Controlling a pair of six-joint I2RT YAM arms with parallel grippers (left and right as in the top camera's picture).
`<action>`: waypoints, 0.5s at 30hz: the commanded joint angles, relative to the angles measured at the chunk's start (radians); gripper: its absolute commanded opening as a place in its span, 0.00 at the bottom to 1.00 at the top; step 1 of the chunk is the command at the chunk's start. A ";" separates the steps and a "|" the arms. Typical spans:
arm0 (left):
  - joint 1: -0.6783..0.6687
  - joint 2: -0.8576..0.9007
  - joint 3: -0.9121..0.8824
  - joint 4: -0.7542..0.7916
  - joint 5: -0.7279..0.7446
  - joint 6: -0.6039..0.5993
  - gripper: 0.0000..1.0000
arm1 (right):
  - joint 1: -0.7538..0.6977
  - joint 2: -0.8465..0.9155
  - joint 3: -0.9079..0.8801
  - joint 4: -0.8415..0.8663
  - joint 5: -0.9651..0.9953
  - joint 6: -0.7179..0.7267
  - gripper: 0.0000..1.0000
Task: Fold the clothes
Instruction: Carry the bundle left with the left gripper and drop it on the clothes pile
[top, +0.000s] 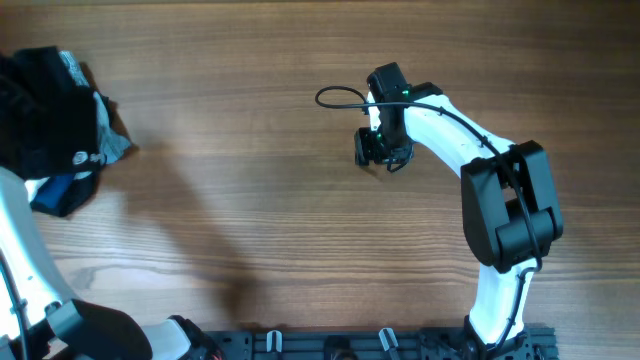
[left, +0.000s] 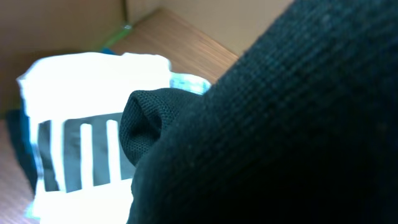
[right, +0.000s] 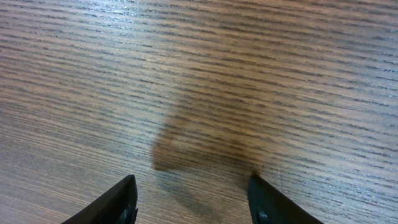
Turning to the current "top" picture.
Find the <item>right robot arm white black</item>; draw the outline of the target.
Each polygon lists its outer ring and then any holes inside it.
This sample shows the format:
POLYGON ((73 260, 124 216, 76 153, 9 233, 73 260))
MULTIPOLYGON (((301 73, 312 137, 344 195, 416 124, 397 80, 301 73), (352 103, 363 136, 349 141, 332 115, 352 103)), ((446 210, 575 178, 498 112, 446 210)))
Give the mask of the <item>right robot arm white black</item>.
POLYGON ((358 107, 369 124, 354 135, 356 164, 393 173, 422 145, 460 180, 463 232, 480 263, 462 353, 491 359, 523 347, 531 280, 564 227, 545 150, 492 134, 430 82, 372 75, 367 85, 358 107))

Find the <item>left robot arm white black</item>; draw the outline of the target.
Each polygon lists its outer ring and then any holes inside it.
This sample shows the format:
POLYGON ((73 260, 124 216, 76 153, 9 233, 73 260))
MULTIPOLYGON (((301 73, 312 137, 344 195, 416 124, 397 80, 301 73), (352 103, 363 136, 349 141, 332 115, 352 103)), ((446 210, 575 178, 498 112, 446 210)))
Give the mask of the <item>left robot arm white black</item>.
POLYGON ((180 316, 141 326, 81 300, 37 230, 24 181, 1 170, 1 357, 41 359, 58 339, 68 359, 224 359, 215 340, 180 316))

